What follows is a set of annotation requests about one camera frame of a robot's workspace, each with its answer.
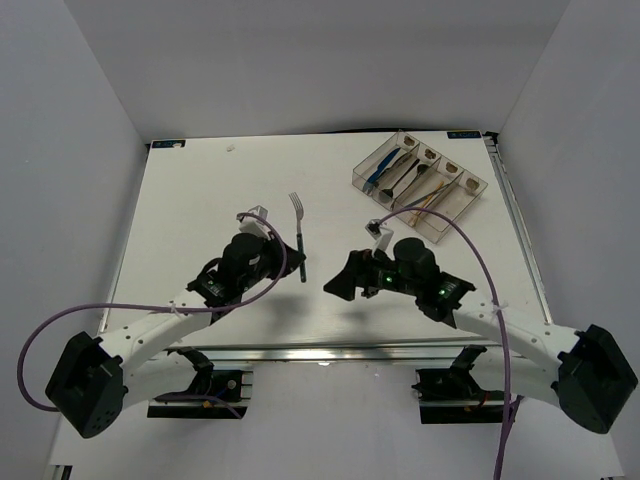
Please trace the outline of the green handled fork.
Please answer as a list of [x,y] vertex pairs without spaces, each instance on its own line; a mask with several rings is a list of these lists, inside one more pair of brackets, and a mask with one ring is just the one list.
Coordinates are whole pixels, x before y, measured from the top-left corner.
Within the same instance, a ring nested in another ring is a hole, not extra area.
[[[300,197],[296,192],[291,192],[289,194],[289,199],[292,202],[292,205],[295,211],[295,216],[296,216],[296,241],[297,241],[298,251],[303,256],[306,256],[304,251],[304,237],[302,232],[302,220],[304,218],[304,207]],[[307,282],[306,259],[302,260],[299,266],[299,272],[300,272],[301,282],[306,283]]]

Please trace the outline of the black spoon long handle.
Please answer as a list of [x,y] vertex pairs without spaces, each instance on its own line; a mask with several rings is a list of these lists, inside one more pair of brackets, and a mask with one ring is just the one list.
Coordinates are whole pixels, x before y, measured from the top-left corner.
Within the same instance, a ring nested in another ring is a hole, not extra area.
[[395,197],[399,195],[401,191],[400,187],[406,186],[410,175],[413,173],[413,171],[417,168],[419,164],[420,164],[419,159],[414,160],[406,169],[402,171],[401,175],[395,180],[395,182],[391,186],[385,189],[382,189],[379,192],[378,200],[383,204],[391,203],[395,199]]

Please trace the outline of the orange chopstick crosswise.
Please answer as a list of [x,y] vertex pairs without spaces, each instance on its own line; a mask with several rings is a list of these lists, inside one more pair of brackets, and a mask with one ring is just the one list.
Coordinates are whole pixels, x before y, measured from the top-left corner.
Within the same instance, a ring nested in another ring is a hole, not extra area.
[[[440,198],[441,198],[441,197],[444,197],[444,196],[448,193],[448,191],[450,190],[450,187],[451,187],[452,183],[451,183],[451,182],[448,182],[448,183],[444,183],[444,184],[448,184],[448,185],[449,185],[449,187],[448,187],[444,192],[440,193],[440,194],[439,194],[439,195],[437,195],[435,198],[433,198],[433,199],[431,200],[431,202],[430,202],[430,203],[429,203],[429,204],[428,204],[424,209],[428,209],[428,208],[433,207],[434,205],[436,205],[436,204],[440,201]],[[423,217],[423,216],[425,215],[424,209],[421,209],[421,215],[420,215],[420,217]]]

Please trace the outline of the blue knife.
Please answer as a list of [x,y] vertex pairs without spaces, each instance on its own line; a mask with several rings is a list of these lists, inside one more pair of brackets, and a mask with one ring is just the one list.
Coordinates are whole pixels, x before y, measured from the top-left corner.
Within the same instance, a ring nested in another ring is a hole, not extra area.
[[367,183],[373,184],[375,183],[381,174],[385,171],[389,163],[395,158],[396,154],[400,151],[400,148],[397,147],[391,150],[376,166],[374,172],[368,177],[366,180]]

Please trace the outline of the black steak knife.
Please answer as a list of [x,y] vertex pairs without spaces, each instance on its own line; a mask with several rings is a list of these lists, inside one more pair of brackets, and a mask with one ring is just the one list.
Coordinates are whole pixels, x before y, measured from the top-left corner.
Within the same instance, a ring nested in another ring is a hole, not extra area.
[[388,176],[391,173],[394,173],[397,169],[403,166],[408,160],[413,157],[413,154],[410,152],[406,152],[397,158],[390,166],[388,166],[383,173],[380,175],[379,179],[382,179],[385,176]]

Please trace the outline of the orange chopstick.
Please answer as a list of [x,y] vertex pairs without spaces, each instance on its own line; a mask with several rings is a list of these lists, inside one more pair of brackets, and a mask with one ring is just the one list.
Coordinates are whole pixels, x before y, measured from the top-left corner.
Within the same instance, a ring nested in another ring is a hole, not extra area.
[[[444,182],[443,182],[443,181],[441,181],[437,188],[439,188],[439,187],[440,187],[441,185],[443,185],[443,184],[444,184]],[[424,209],[428,204],[426,204],[423,208],[418,208],[418,210],[416,210],[416,211],[412,214],[412,217],[411,217],[411,219],[410,219],[410,221],[409,221],[409,225],[410,225],[411,227],[414,227],[414,226],[416,225],[416,223],[418,222],[419,217],[420,217],[420,215],[421,215],[421,209]]]

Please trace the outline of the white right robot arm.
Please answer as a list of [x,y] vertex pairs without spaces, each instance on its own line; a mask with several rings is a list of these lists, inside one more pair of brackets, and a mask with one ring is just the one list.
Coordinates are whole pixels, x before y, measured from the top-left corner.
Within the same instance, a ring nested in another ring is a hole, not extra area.
[[397,242],[391,255],[379,249],[351,251],[323,289],[346,301],[381,291],[408,295],[427,318],[507,346],[513,354],[509,361],[480,345],[457,355],[447,381],[466,399],[487,391],[536,399],[584,429],[605,434],[638,385],[607,330],[546,325],[511,307],[499,309],[472,283],[442,270],[417,238]]

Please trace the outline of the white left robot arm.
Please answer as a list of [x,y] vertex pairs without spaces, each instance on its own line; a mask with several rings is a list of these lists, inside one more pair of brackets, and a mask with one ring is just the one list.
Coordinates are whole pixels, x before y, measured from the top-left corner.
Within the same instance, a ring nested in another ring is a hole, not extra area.
[[45,393],[76,432],[97,436],[126,408],[152,399],[208,402],[219,392],[214,366],[178,341],[226,316],[264,279],[297,270],[305,255],[274,236],[235,235],[161,312],[95,338],[66,344]]

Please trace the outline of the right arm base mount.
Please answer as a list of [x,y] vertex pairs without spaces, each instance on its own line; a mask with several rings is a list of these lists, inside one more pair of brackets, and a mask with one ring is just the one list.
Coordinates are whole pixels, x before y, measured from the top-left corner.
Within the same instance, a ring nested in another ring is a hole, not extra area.
[[416,371],[411,388],[418,399],[422,425],[502,422],[504,392],[482,389],[471,376],[478,358],[487,352],[484,346],[467,346],[447,368]]

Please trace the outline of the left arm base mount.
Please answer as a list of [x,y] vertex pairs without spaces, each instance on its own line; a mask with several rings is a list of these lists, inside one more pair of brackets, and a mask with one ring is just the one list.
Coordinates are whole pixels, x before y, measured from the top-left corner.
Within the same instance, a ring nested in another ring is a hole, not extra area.
[[167,357],[186,360],[191,376],[181,390],[152,400],[147,417],[154,419],[241,420],[252,396],[253,371],[216,366],[203,352],[191,347],[172,349]]

